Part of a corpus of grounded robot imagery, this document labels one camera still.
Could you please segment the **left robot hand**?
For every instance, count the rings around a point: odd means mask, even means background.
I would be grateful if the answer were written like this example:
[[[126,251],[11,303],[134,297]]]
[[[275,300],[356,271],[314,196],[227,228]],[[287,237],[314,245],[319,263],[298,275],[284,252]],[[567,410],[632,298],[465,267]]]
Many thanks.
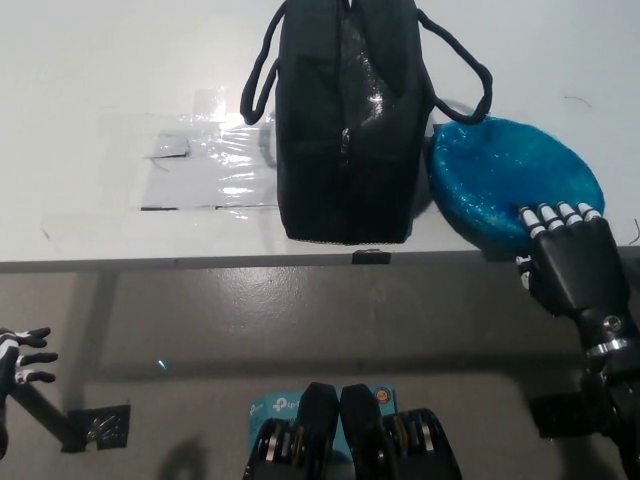
[[[21,347],[27,346],[42,349],[48,345],[47,337],[51,329],[48,327],[24,332],[1,329],[1,405],[6,404],[7,397],[19,385],[33,382],[53,383],[53,373],[34,370],[30,365],[53,363],[58,359],[57,353],[44,352],[23,354]]]

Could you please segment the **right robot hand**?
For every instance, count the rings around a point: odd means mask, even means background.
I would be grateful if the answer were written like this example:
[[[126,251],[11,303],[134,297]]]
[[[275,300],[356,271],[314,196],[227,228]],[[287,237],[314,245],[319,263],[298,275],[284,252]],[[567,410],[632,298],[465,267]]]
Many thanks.
[[[521,282],[551,315],[571,319],[589,354],[602,355],[639,340],[630,286],[608,221],[588,203],[522,207],[530,238],[516,258]]]

